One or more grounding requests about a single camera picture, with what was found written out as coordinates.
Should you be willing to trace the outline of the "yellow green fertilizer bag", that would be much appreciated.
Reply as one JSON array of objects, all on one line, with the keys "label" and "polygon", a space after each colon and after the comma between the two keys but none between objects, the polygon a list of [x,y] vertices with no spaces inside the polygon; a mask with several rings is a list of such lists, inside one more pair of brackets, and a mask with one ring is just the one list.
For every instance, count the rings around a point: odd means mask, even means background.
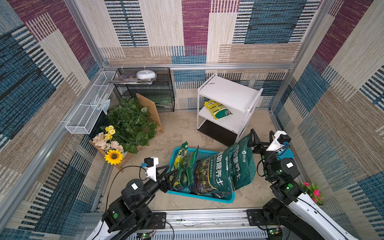
[{"label": "yellow green fertilizer bag", "polygon": [[188,141],[186,141],[181,145],[173,163],[172,170],[176,170],[176,169],[179,170],[178,173],[175,175],[176,182],[180,181],[180,178],[184,171],[184,161],[188,153],[188,144],[189,144]]}]

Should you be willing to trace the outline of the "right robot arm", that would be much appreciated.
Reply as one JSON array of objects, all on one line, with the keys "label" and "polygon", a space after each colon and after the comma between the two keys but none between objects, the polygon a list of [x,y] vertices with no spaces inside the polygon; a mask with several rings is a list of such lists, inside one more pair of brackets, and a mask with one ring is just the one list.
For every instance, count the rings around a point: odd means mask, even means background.
[{"label": "right robot arm", "polygon": [[270,132],[262,142],[250,131],[248,147],[261,156],[263,177],[271,183],[274,198],[263,206],[261,223],[282,225],[302,240],[353,240],[355,237],[327,215],[295,179],[300,170],[284,131]]}]

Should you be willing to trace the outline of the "colourful green blue soil bag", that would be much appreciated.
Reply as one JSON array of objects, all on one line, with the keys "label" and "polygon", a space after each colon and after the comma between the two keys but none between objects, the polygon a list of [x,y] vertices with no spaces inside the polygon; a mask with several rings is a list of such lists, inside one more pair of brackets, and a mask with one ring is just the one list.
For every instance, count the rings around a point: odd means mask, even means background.
[{"label": "colourful green blue soil bag", "polygon": [[199,147],[188,155],[184,161],[184,171],[180,178],[180,191],[190,188],[195,182],[195,167],[198,158]]}]

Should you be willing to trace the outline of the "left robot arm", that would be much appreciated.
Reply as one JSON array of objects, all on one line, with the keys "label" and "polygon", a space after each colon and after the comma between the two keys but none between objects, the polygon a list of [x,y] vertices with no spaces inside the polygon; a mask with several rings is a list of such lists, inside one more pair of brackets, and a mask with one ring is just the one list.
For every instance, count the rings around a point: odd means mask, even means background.
[{"label": "left robot arm", "polygon": [[141,229],[148,229],[152,225],[153,212],[149,203],[158,191],[166,193],[173,188],[178,169],[169,170],[169,166],[162,166],[161,173],[155,170],[156,181],[140,179],[129,181],[122,190],[121,196],[109,204],[101,220],[88,240],[125,240]]}]

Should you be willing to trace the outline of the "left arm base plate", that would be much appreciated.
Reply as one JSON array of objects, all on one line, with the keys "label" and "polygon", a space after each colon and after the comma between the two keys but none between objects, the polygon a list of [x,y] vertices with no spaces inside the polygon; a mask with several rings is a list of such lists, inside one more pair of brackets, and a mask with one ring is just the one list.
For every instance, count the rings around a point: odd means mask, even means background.
[{"label": "left arm base plate", "polygon": [[163,230],[166,227],[167,213],[166,212],[153,212],[149,229]]}]

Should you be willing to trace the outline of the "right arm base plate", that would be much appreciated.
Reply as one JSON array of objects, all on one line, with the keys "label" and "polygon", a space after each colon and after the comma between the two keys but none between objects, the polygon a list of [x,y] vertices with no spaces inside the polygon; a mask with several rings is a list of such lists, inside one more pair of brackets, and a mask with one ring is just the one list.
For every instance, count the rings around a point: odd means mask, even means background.
[{"label": "right arm base plate", "polygon": [[248,209],[246,210],[246,213],[247,213],[247,218],[250,226],[266,227],[269,224],[264,217],[263,209]]}]

